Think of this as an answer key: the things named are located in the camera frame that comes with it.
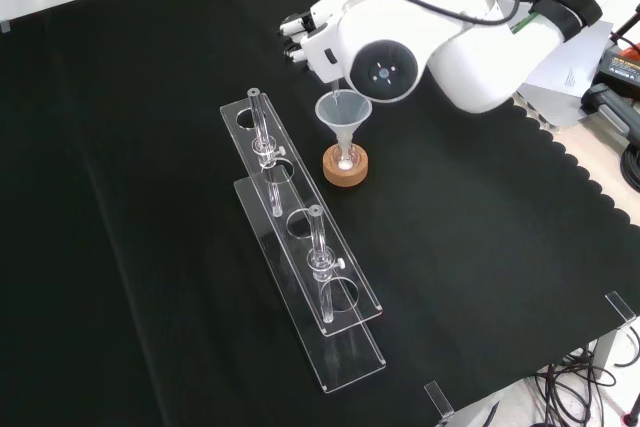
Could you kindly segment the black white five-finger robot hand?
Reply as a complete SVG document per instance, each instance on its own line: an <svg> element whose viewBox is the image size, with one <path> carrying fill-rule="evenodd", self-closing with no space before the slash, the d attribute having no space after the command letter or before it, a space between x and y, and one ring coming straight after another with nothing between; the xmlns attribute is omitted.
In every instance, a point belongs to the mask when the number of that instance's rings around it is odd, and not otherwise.
<svg viewBox="0 0 640 427"><path fill-rule="evenodd" d="M350 1L319 0L308 11L285 18L278 28L287 39L285 56L293 63L305 63L325 84L344 77L337 31Z"/></svg>

